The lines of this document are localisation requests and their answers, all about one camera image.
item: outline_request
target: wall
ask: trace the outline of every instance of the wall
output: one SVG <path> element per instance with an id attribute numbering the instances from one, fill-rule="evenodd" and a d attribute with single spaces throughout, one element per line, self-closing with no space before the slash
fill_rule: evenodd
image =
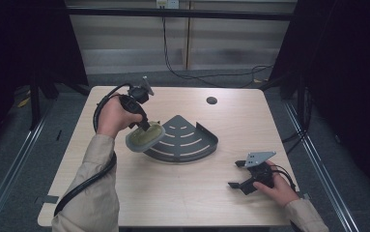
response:
<path id="1" fill-rule="evenodd" d="M 155 8 L 153 1 L 66 1 L 69 6 Z M 295 0 L 180 1 L 180 9 L 292 13 Z M 165 71 L 159 17 L 72 15 L 87 74 Z M 249 69 L 273 64 L 289 22 L 166 18 L 174 70 Z"/>

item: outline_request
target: black cable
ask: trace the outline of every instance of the black cable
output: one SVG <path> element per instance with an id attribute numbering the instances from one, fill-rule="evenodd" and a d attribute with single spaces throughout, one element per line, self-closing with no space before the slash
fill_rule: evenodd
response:
<path id="1" fill-rule="evenodd" d="M 303 125 L 303 129 L 308 131 L 310 127 L 311 115 L 312 115 L 312 106 L 313 106 L 313 99 L 311 98 L 310 92 L 306 89 L 306 105 L 305 105 L 305 121 Z"/>
<path id="2" fill-rule="evenodd" d="M 282 167 L 282 166 L 280 166 L 280 165 L 277 165 L 277 164 L 275 164 L 275 165 L 270 165 L 270 166 L 275 166 L 275 167 L 277 167 L 277 168 L 281 168 L 281 169 L 283 169 L 283 171 L 285 171 L 285 172 L 286 172 L 286 174 L 291 178 L 290 174 L 288 173 L 288 171 L 287 171 L 284 167 Z"/>
<path id="3" fill-rule="evenodd" d="M 254 74 L 255 73 L 258 73 L 258 72 L 261 72 L 263 70 L 266 70 L 268 68 L 272 68 L 273 65 L 269 65 L 269 66 L 264 66 L 264 65 L 259 65 L 259 66 L 255 66 L 251 69 L 251 72 L 245 72 L 245 73 L 237 73 L 237 74 L 225 74 L 225 73 L 222 73 L 222 74 L 209 74 L 209 75 L 199 75 L 199 76 L 193 76 L 193 75 L 188 75 L 188 74 L 179 74 L 175 71 L 173 71 L 171 65 L 170 65 L 170 61 L 169 61 L 169 55 L 168 55 L 168 49 L 167 49 L 167 40 L 166 40 L 166 19 L 163 17 L 162 18 L 162 22 L 163 22 L 163 50 L 164 50 L 164 60 L 165 60 L 165 64 L 166 64 L 166 67 L 167 69 L 172 73 L 174 74 L 176 77 L 179 77 L 179 78 L 182 78 L 182 79 L 186 79 L 186 80 L 191 80 L 191 79 L 197 79 L 205 84 L 209 84 L 209 85 L 212 85 L 214 87 L 218 87 L 218 88 L 227 88 L 226 86 L 220 86 L 220 85 L 217 85 L 217 84 L 213 84 L 209 81 L 206 81 L 204 80 L 203 78 L 207 78 L 207 77 L 217 77 L 217 76 L 240 76 L 240 75 L 252 75 L 252 80 L 249 81 L 248 83 L 244 84 L 243 86 L 239 86 L 239 87 L 236 87 L 236 88 L 245 88 L 247 87 L 248 85 L 252 84 L 254 82 Z"/>
<path id="4" fill-rule="evenodd" d="M 292 134 L 292 135 L 290 135 L 289 137 L 284 138 L 283 140 L 281 140 L 281 142 L 282 142 L 282 143 L 290 142 L 291 140 L 295 139 L 297 136 L 299 136 L 299 132 L 295 132 L 295 133 L 293 133 L 293 134 Z"/>
<path id="5" fill-rule="evenodd" d="M 115 89 L 113 89 L 111 92 L 109 92 L 109 94 L 107 94 L 105 97 L 103 97 L 103 99 L 100 101 L 100 103 L 98 103 L 97 105 L 97 108 L 95 109 L 95 113 L 94 113 L 94 119 L 93 119 L 93 124 L 94 124 L 94 130 L 97 131 L 98 129 L 98 122 L 99 122 L 99 118 L 100 118 L 100 112 L 102 111 L 103 107 L 106 105 L 106 103 L 111 99 L 113 98 L 114 96 L 112 96 L 117 90 L 119 90 L 120 88 L 122 88 L 123 86 L 129 86 L 129 88 L 132 87 L 132 85 L 126 83 L 126 84 L 123 84 L 123 85 L 119 85 L 117 86 Z M 103 170 L 101 170 L 100 172 L 98 172 L 97 174 L 95 174 L 94 176 L 92 176 L 91 178 L 89 178 L 88 180 L 86 180 L 85 182 L 83 182 L 82 184 L 80 184 L 79 186 L 75 187 L 74 189 L 72 189 L 70 192 L 68 192 L 62 199 L 61 201 L 58 203 L 57 207 L 55 208 L 55 212 L 54 212 L 54 216 L 56 217 L 58 215 L 59 212 L 61 212 L 64 207 L 74 198 L 77 196 L 77 194 L 79 194 L 82 190 L 86 189 L 87 187 L 89 187 L 91 184 L 93 184 L 94 182 L 96 182 L 97 180 L 99 180 L 100 178 L 102 178 L 104 175 L 106 175 L 106 173 L 108 171 L 110 171 L 116 164 L 116 154 L 115 152 L 113 152 L 113 156 L 110 160 L 110 162 L 103 168 Z"/>
<path id="6" fill-rule="evenodd" d="M 302 141 L 302 139 L 305 137 L 307 132 L 305 131 L 302 136 L 297 140 L 297 142 L 286 152 L 287 156 L 290 155 L 290 153 L 299 145 L 299 143 Z"/>
<path id="7" fill-rule="evenodd" d="M 261 91 L 266 91 L 268 90 L 269 88 L 272 88 L 274 86 L 279 86 L 281 85 L 290 75 L 292 75 L 291 72 L 286 72 L 282 75 L 280 75 L 278 78 L 273 78 L 272 80 L 270 80 L 269 82 L 267 82 L 266 84 L 260 86 L 258 89 L 261 90 Z"/>
<path id="8" fill-rule="evenodd" d="M 296 185 L 294 184 L 293 179 L 291 178 L 291 176 L 288 174 L 287 171 L 284 172 L 284 171 L 280 171 L 280 170 L 273 170 L 272 172 L 277 172 L 277 173 L 283 174 L 287 178 L 287 180 L 289 181 L 291 189 L 293 191 L 296 191 Z"/>

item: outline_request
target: metal rail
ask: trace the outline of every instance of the metal rail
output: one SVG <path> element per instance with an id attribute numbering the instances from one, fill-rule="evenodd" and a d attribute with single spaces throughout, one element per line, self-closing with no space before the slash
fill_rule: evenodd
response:
<path id="1" fill-rule="evenodd" d="M 225 12 L 204 10 L 175 10 L 175 9 L 141 9 L 141 8 L 101 8 L 101 7 L 75 7 L 43 8 L 43 7 L 15 7 L 18 13 L 27 14 L 65 14 L 65 15 L 113 15 L 113 16 L 157 16 L 157 17 L 193 17 L 193 18 L 225 18 L 225 19 L 254 19 L 290 21 L 297 17 L 293 14 L 255 13 L 255 12 Z"/>
<path id="2" fill-rule="evenodd" d="M 50 109 L 53 106 L 54 101 L 50 101 L 49 105 L 47 106 L 47 110 L 45 111 L 44 115 L 40 119 L 39 123 L 35 126 L 33 130 L 31 130 L 27 138 L 25 139 L 24 143 L 22 144 L 21 149 L 19 150 L 13 164 L 10 167 L 10 170 L 7 172 L 3 182 L 0 185 L 0 213 L 6 203 L 9 194 L 14 187 L 15 181 L 18 178 L 22 167 L 25 165 L 29 154 L 31 153 L 32 148 L 34 147 L 35 142 L 37 141 L 41 130 L 43 129 L 43 125 L 45 123 L 46 116 L 50 112 Z"/>
<path id="3" fill-rule="evenodd" d="M 293 105 L 290 102 L 285 104 L 287 112 L 290 116 L 291 121 L 293 122 L 294 127 L 296 128 L 297 132 L 302 131 L 301 125 L 299 123 L 298 115 L 296 110 L 294 109 Z M 310 158 L 314 169 L 320 178 L 321 183 L 323 184 L 324 189 L 328 195 L 329 200 L 332 203 L 332 207 L 334 208 L 336 214 L 338 215 L 341 223 L 347 232 L 358 232 L 359 229 L 356 226 L 356 222 L 347 207 L 347 204 L 341 197 L 338 189 L 336 188 L 334 182 L 329 177 L 326 167 L 323 164 L 317 150 L 315 149 L 314 144 L 312 143 L 308 134 L 306 134 L 302 138 L 302 145 L 305 148 L 305 151 Z"/>

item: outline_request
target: electrical outlet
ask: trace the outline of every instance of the electrical outlet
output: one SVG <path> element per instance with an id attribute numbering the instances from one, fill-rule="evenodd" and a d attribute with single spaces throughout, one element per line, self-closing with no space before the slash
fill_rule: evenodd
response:
<path id="1" fill-rule="evenodd" d="M 167 0 L 157 0 L 158 9 L 167 9 Z"/>
<path id="2" fill-rule="evenodd" d="M 179 9 L 179 0 L 167 0 L 168 9 Z"/>

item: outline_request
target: wooden table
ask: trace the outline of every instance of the wooden table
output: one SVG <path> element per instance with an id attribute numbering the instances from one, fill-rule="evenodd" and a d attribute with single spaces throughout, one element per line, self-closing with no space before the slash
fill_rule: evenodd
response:
<path id="1" fill-rule="evenodd" d="M 95 87 L 85 104 L 69 147 L 48 195 L 62 196 L 82 162 L 95 134 L 96 104 L 113 87 Z M 127 89 L 118 91 L 125 94 Z M 247 170 L 237 168 L 250 152 L 275 151 L 270 160 L 283 166 L 296 183 L 269 106 L 260 90 L 216 88 L 153 88 L 143 108 L 150 121 L 167 122 L 181 115 L 218 137 L 217 149 L 206 158 L 186 164 L 158 161 L 131 152 L 123 130 L 116 138 L 118 156 L 116 190 L 120 226 L 278 226 L 289 221 L 275 202 L 255 191 L 244 195 L 228 182 L 243 182 Z M 208 97 L 217 98 L 208 104 Z M 43 204 L 39 225 L 50 226 L 55 204 Z"/>

